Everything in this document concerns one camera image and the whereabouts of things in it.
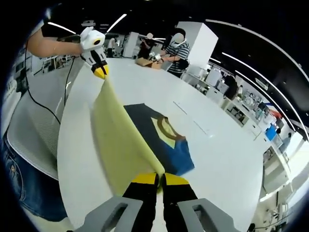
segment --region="white robotic hand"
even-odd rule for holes
[[[93,27],[87,27],[81,33],[81,46],[83,53],[81,57],[90,66],[97,77],[105,79],[108,75],[106,56],[103,50],[105,35]]]

